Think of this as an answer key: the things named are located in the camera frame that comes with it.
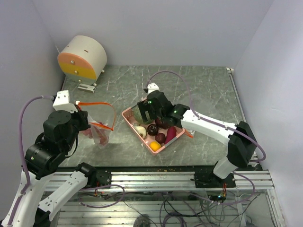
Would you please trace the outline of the pink plastic basket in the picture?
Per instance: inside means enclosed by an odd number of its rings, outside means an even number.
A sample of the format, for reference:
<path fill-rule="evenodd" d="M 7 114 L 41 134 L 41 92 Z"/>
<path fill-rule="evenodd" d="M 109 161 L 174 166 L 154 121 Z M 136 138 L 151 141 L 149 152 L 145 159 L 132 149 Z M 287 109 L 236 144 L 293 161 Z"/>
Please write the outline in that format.
<path fill-rule="evenodd" d="M 164 126 L 157 120 L 150 123 L 140 123 L 138 112 L 135 108 L 127 108 L 122 111 L 126 124 L 138 137 L 140 142 L 153 154 L 157 155 L 169 145 L 179 139 L 186 130 L 176 126 Z"/>

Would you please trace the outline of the clear bag orange zipper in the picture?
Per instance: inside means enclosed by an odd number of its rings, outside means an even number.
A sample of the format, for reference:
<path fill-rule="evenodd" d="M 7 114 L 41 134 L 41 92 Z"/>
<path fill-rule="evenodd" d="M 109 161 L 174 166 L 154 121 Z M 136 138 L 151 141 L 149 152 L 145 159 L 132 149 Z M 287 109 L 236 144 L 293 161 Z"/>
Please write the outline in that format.
<path fill-rule="evenodd" d="M 90 125 L 107 128 L 110 130 L 110 134 L 114 130 L 114 125 L 116 123 L 116 111 L 110 103 L 76 101 L 76 105 L 81 110 L 88 112 L 89 114 L 88 122 Z M 99 149 L 103 149 L 106 145 L 105 146 L 96 145 L 96 146 Z"/>

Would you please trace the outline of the white garlic bulb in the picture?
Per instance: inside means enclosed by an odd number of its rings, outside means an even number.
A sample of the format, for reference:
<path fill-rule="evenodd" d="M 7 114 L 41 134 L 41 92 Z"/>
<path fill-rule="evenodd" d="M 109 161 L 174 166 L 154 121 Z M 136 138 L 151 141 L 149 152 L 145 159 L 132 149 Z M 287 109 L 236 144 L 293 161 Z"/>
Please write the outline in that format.
<path fill-rule="evenodd" d="M 134 129 L 143 139 L 145 139 L 145 137 L 147 136 L 147 130 L 143 126 L 134 126 Z"/>

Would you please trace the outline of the red grape bunch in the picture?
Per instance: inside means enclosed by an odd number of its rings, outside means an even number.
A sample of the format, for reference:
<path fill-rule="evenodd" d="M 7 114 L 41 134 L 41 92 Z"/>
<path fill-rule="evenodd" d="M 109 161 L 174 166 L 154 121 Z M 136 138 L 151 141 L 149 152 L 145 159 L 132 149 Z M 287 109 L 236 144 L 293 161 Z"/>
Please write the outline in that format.
<path fill-rule="evenodd" d="M 110 130 L 104 127 L 90 125 L 90 128 L 81 133 L 89 139 L 93 139 L 96 145 L 105 146 L 109 142 Z"/>

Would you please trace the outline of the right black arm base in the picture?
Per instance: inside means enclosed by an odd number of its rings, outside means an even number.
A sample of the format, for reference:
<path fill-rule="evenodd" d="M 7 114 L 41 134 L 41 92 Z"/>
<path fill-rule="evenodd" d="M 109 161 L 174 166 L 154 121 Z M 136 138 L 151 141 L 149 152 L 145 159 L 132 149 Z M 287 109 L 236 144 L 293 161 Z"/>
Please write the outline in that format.
<path fill-rule="evenodd" d="M 233 180 L 234 175 L 230 173 L 226 178 L 221 179 L 214 175 L 212 172 L 200 171 L 195 172 L 194 177 L 190 180 L 195 183 L 196 188 L 227 188 L 236 187 L 236 183 Z"/>

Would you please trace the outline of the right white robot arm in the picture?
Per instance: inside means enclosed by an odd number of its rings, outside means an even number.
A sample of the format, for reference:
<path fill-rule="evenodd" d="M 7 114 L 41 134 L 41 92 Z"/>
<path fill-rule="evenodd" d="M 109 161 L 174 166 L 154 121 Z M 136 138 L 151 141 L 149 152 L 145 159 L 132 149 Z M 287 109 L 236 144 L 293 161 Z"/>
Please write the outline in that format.
<path fill-rule="evenodd" d="M 246 122 L 223 123 L 197 113 L 189 106 L 172 104 L 158 90 L 150 92 L 137 106 L 144 121 L 147 118 L 161 120 L 169 126 L 194 130 L 227 146 L 226 157 L 216 162 L 208 178 L 214 187 L 221 186 L 225 178 L 238 168 L 246 168 L 257 147 L 254 134 Z"/>

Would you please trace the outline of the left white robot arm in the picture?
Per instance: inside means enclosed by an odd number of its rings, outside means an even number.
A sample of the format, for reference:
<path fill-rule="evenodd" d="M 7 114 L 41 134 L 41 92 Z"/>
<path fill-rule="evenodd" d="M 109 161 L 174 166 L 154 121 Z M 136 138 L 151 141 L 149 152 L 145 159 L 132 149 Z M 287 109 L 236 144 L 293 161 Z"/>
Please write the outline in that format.
<path fill-rule="evenodd" d="M 73 113 L 59 110 L 51 113 L 43 124 L 44 131 L 25 155 L 25 169 L 21 182 L 2 227 L 48 227 L 62 206 L 79 190 L 97 186 L 95 167 L 81 163 L 69 179 L 42 200 L 45 188 L 58 166 L 78 140 L 80 131 L 90 128 L 88 112 Z"/>

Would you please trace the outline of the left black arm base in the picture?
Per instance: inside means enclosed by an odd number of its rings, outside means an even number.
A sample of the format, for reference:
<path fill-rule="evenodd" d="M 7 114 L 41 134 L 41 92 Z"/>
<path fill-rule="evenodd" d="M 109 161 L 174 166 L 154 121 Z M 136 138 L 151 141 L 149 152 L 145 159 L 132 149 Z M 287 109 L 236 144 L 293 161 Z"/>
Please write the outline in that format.
<path fill-rule="evenodd" d="M 87 182 L 84 188 L 94 188 L 99 186 L 109 185 L 111 183 L 111 173 L 103 168 L 95 168 L 87 163 L 78 164 L 75 167 L 76 172 L 84 175 Z"/>

